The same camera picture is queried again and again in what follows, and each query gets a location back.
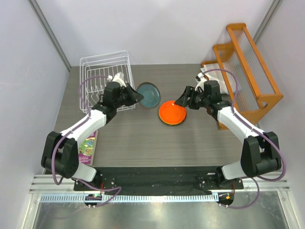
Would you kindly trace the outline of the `dark teal plate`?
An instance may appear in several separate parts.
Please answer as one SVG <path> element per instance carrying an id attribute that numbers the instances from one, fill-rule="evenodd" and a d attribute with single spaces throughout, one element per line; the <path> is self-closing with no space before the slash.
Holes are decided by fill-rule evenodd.
<path id="1" fill-rule="evenodd" d="M 140 84 L 137 88 L 137 93 L 143 96 L 139 104 L 144 108 L 154 108 L 161 101 L 161 94 L 156 85 L 149 82 Z"/>

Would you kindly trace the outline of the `orange plate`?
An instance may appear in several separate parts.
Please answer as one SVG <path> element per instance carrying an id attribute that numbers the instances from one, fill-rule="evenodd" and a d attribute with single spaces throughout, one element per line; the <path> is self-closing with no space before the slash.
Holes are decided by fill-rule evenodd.
<path id="1" fill-rule="evenodd" d="M 163 120 L 178 121 L 179 118 L 184 118 L 187 115 L 186 109 L 174 104 L 174 100 L 163 103 L 158 112 L 159 118 Z"/>

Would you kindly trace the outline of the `lime green plate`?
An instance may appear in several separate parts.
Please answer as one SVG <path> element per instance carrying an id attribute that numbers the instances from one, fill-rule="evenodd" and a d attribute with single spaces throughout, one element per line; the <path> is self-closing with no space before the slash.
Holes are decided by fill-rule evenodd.
<path id="1" fill-rule="evenodd" d="M 177 125 L 180 125 L 182 124 L 185 120 L 186 120 L 187 116 L 185 116 L 184 118 L 179 118 L 178 121 L 166 121 L 166 120 L 163 120 L 161 117 L 160 117 L 160 120 L 165 123 L 166 125 L 170 125 L 170 126 L 177 126 Z"/>

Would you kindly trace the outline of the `red floral plate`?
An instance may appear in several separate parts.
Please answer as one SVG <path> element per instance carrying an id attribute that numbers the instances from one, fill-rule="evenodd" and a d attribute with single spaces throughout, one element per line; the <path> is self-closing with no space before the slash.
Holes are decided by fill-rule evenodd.
<path id="1" fill-rule="evenodd" d="M 178 126 L 178 125 L 181 125 L 185 120 L 182 120 L 181 122 L 178 122 L 178 123 L 167 123 L 167 122 L 164 122 L 166 125 L 168 126 Z"/>

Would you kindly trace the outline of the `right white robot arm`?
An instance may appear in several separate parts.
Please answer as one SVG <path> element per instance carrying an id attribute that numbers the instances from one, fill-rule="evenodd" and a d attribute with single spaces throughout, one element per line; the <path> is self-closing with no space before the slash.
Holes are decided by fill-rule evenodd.
<path id="1" fill-rule="evenodd" d="M 215 182 L 218 187 L 227 188 L 238 178 L 261 177 L 282 169 L 277 135 L 257 128 L 242 117 L 229 101 L 223 100 L 217 81 L 206 81 L 198 88 L 187 86 L 174 103 L 194 110 L 205 108 L 243 144 L 239 161 L 216 169 Z"/>

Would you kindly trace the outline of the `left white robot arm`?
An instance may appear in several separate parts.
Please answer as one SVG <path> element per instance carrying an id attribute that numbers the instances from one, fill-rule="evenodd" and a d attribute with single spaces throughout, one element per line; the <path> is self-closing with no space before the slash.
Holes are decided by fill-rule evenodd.
<path id="1" fill-rule="evenodd" d="M 87 115 L 70 128 L 47 135 L 41 159 L 43 168 L 52 172 L 56 185 L 61 184 L 56 176 L 75 178 L 84 182 L 90 190 L 97 190 L 102 183 L 101 173 L 79 162 L 79 147 L 93 132 L 107 125 L 117 114 L 121 106 L 132 106 L 141 101 L 143 96 L 128 83 L 107 83 L 99 101 Z"/>

